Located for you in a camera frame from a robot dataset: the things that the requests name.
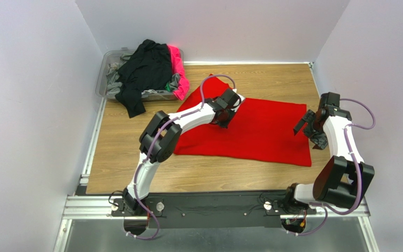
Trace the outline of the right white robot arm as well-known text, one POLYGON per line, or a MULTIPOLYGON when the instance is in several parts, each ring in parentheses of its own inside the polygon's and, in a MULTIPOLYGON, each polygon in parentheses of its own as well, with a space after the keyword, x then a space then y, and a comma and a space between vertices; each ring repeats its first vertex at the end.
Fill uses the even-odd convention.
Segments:
POLYGON ((323 206, 339 215, 347 215, 360 205, 375 175, 374 167, 359 154, 350 113, 335 106, 317 112, 308 110, 293 128, 303 132, 315 149, 329 148, 330 160, 314 183, 294 183, 287 188, 282 207, 287 213, 323 206))

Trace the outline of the black t-shirt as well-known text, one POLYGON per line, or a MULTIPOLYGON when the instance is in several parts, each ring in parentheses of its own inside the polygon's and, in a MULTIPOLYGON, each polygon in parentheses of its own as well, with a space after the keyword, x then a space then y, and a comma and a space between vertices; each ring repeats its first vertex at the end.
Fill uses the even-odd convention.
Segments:
POLYGON ((118 69, 118 75, 117 82, 121 87, 115 95, 116 100, 126 108, 130 118, 145 113, 143 91, 163 90, 173 75, 167 44, 144 40, 118 69))

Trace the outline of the pink t-shirt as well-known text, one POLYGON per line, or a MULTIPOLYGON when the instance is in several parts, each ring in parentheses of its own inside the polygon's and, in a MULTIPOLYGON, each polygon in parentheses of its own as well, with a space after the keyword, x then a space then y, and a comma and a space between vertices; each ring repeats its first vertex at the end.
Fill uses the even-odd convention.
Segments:
POLYGON ((184 100, 189 91, 190 83, 185 75, 183 53, 176 46, 167 45, 167 47, 171 56, 173 73, 169 82, 169 89, 178 100, 184 100))

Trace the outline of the clear plastic bin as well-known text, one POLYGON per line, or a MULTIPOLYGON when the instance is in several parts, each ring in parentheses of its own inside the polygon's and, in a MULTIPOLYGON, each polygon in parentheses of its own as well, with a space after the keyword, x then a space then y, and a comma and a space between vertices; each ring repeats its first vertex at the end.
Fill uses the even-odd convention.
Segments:
MULTIPOLYGON (((120 50, 112 50, 107 52, 102 60, 101 69, 99 72, 96 94, 105 98, 109 102, 117 102, 114 89, 117 88, 113 84, 116 80, 116 70, 125 62, 125 57, 130 56, 135 52, 135 49, 121 48, 120 50)), ((147 90, 142 93, 142 101, 167 101, 177 100, 178 98, 171 91, 154 91, 147 90)))

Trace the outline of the green garment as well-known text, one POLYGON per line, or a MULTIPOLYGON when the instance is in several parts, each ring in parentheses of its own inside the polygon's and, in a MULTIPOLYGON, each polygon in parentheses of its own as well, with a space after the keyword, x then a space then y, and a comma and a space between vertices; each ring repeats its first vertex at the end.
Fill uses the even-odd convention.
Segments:
POLYGON ((167 92, 172 92, 171 86, 170 86, 169 82, 165 85, 165 90, 166 90, 167 92))

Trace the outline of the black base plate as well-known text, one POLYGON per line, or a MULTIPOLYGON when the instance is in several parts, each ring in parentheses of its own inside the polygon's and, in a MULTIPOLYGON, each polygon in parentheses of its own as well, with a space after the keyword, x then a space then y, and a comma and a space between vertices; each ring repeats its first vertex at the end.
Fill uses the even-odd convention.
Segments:
POLYGON ((109 196, 111 215, 124 228, 236 228, 293 226, 317 213, 286 195, 285 190, 199 193, 150 193, 143 209, 132 198, 109 196))

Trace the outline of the red t-shirt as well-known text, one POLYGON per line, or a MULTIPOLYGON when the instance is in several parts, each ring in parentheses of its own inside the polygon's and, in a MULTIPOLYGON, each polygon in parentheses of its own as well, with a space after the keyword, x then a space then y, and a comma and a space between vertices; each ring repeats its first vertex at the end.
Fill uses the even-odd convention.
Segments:
POLYGON ((174 154, 225 156, 310 167, 309 140, 293 128, 305 104, 246 98, 227 128, 203 124, 181 135, 174 154))

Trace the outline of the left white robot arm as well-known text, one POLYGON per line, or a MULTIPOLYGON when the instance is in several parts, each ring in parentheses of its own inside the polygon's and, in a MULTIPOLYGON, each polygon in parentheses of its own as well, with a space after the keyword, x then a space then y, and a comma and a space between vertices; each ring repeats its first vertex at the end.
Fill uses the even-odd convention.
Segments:
POLYGON ((175 151, 180 137, 205 124, 227 128, 245 97, 236 89, 227 88, 219 97, 202 101, 181 112, 157 112, 139 138, 140 159, 133 178, 123 191, 124 209, 132 215, 145 212, 145 199, 161 163, 175 151))

